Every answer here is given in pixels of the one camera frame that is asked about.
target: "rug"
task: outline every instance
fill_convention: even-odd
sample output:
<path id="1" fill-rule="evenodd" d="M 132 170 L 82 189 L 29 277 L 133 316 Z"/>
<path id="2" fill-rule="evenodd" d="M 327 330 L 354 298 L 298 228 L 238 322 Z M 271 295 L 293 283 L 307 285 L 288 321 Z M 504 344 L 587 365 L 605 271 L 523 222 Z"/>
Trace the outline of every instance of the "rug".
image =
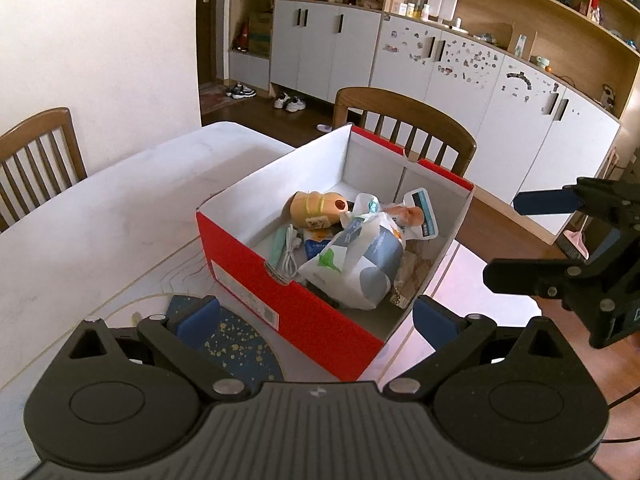
<path id="1" fill-rule="evenodd" d="M 233 99 L 225 94 L 226 87 L 222 84 L 207 83 L 198 88 L 200 94 L 200 114 L 208 114 L 240 102 L 242 99 Z"/>
<path id="2" fill-rule="evenodd" d="M 194 296 L 174 295 L 167 317 L 175 316 Z M 220 326 L 212 327 L 212 334 L 198 351 L 209 361 L 229 372 L 249 386 L 253 393 L 266 381 L 284 381 L 280 364 L 268 343 L 255 328 L 230 310 L 222 307 Z"/>

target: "chair backrest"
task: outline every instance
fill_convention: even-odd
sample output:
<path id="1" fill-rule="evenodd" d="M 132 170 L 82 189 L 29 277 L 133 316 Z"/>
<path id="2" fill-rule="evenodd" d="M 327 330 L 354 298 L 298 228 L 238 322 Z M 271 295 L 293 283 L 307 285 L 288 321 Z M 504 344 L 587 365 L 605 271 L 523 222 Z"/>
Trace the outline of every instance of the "chair backrest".
<path id="1" fill-rule="evenodd" d="M 476 152 L 476 141 L 461 124 L 447 114 L 436 110 L 436 108 L 411 99 L 410 97 L 380 88 L 343 88 L 338 91 L 335 97 L 334 128 L 347 123 L 349 108 L 356 108 L 363 111 L 362 118 L 358 125 L 361 128 L 365 127 L 368 112 L 379 114 L 380 116 L 374 130 L 377 136 L 382 133 L 385 117 L 395 119 L 396 124 L 389 138 L 393 143 L 396 143 L 398 140 L 398 133 L 402 123 L 412 126 L 404 146 L 404 154 L 407 157 L 410 157 L 412 153 L 417 153 L 418 158 L 426 158 L 427 151 L 431 145 L 431 139 L 435 138 L 440 140 L 442 146 L 434 162 L 437 165 L 442 164 L 447 146 L 449 146 L 452 150 L 458 152 L 456 161 L 451 168 L 452 173 L 458 176 L 465 174 L 466 168 Z M 415 134 L 418 130 L 424 131 L 427 137 L 419 150 L 412 150 Z"/>
<path id="2" fill-rule="evenodd" d="M 14 126 L 0 137 L 0 232 L 84 178 L 68 108 Z"/>

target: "cardboard box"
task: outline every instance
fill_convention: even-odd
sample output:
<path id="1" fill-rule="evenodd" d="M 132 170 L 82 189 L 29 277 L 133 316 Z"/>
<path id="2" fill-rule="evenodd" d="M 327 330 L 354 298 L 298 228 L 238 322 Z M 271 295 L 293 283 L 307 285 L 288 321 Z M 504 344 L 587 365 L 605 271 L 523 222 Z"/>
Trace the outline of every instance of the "cardboard box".
<path id="1" fill-rule="evenodd" d="M 249 52 L 259 56 L 271 55 L 271 27 L 273 14 L 252 12 L 249 16 Z"/>
<path id="2" fill-rule="evenodd" d="M 209 268 L 217 281 L 274 330 L 341 381 L 354 381 L 373 361 L 411 308 L 335 310 L 304 286 L 276 280 L 265 266 L 270 240 L 288 224 L 299 191 L 359 192 L 382 203 L 427 189 L 439 227 L 429 240 L 432 266 L 422 292 L 453 241 L 469 207 L 473 185 L 426 160 L 409 162 L 402 148 L 365 130 L 339 128 L 233 184 L 197 212 Z"/>

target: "box label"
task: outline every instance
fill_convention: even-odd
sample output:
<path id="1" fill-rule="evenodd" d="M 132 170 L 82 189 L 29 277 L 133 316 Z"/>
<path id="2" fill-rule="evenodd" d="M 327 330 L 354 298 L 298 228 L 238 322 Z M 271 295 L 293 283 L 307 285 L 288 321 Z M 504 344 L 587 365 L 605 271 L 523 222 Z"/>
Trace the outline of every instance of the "box label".
<path id="1" fill-rule="evenodd" d="M 238 300 L 242 301 L 247 307 L 249 307 L 256 316 L 259 316 L 274 330 L 278 330 L 280 316 L 275 310 L 264 303 L 264 301 L 258 298 L 254 293 L 247 290 L 242 283 L 238 282 L 238 280 L 213 260 L 211 261 L 211 267 L 213 268 L 216 280 L 224 285 L 224 287 L 238 298 Z"/>

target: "shoe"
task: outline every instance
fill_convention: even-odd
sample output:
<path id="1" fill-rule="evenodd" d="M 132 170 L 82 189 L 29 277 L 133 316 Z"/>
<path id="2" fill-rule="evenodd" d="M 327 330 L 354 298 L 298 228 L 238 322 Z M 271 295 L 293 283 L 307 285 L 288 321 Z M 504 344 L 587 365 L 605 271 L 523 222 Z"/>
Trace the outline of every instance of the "shoe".
<path id="1" fill-rule="evenodd" d="M 304 110 L 306 108 L 305 102 L 299 97 L 294 97 L 287 104 L 287 112 L 297 112 L 299 110 Z"/>
<path id="2" fill-rule="evenodd" d="M 238 88 L 239 86 L 242 86 L 240 83 L 236 83 L 234 86 L 228 86 L 225 88 L 225 94 L 227 95 L 227 97 L 231 97 L 234 94 L 234 90 L 236 88 Z"/>
<path id="3" fill-rule="evenodd" d="M 289 103 L 289 101 L 291 101 L 291 97 L 289 97 L 289 95 L 286 92 L 283 92 L 273 102 L 273 107 L 280 110 L 281 108 L 284 108 Z"/>
<path id="4" fill-rule="evenodd" d="M 233 99 L 244 99 L 245 97 L 253 97 L 253 96 L 255 96 L 255 90 L 253 88 L 249 88 L 247 85 L 238 83 L 234 88 L 234 92 L 231 97 Z"/>

